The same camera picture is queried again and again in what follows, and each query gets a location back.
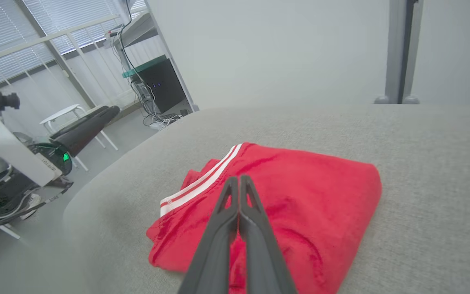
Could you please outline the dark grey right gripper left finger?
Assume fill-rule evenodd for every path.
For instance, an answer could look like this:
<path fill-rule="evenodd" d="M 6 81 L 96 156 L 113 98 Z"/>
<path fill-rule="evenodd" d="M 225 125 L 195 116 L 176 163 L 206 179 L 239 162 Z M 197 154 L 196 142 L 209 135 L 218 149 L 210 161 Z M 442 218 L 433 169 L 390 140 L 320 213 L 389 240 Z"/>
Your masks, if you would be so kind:
<path fill-rule="evenodd" d="M 237 235 L 239 184 L 224 183 L 194 257 L 179 287 L 179 294 L 227 294 L 230 244 Z"/>

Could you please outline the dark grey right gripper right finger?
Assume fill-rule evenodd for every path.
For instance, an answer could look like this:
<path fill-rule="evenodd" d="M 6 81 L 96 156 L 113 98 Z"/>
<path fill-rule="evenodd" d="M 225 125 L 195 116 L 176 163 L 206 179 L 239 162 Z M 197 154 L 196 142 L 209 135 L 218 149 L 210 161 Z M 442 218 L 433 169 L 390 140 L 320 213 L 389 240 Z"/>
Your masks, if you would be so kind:
<path fill-rule="evenodd" d="M 296 294 L 298 290 L 248 175 L 240 178 L 240 236 L 246 242 L 246 292 Z"/>

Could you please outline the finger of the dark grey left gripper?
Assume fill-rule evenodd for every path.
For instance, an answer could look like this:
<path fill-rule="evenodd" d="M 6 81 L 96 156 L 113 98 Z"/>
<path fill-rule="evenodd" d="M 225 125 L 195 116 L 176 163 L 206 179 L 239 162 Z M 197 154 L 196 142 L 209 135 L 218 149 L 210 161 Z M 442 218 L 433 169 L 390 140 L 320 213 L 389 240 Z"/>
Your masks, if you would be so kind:
<path fill-rule="evenodd" d="M 119 112 L 118 106 L 102 106 L 58 130 L 55 141 L 71 156 L 77 156 Z"/>
<path fill-rule="evenodd" d="M 82 142 L 86 139 L 92 140 L 99 134 L 108 140 L 103 128 L 107 125 L 104 118 L 109 109 L 109 106 L 96 107 L 63 124 L 51 135 L 51 142 Z"/>

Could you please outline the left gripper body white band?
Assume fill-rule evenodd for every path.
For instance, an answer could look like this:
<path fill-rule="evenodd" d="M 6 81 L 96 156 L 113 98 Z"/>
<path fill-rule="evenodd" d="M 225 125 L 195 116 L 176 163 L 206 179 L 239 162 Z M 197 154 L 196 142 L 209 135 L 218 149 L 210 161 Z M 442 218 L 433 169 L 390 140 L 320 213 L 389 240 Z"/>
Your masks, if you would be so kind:
<path fill-rule="evenodd" d="M 34 154 L 0 121 L 0 158 L 41 187 L 61 177 L 62 172 L 41 154 Z"/>

